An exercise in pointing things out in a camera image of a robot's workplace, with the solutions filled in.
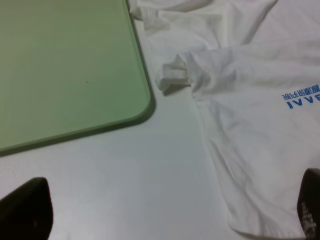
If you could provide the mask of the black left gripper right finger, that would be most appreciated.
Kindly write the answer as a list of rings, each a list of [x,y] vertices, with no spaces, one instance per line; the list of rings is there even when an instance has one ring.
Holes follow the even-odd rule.
[[[302,178],[298,218],[307,240],[320,239],[320,169],[308,168]]]

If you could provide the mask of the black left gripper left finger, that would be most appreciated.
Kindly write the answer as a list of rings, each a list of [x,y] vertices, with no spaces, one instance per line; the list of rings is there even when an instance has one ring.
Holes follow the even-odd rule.
[[[47,240],[54,222],[48,181],[34,177],[0,200],[2,240]]]

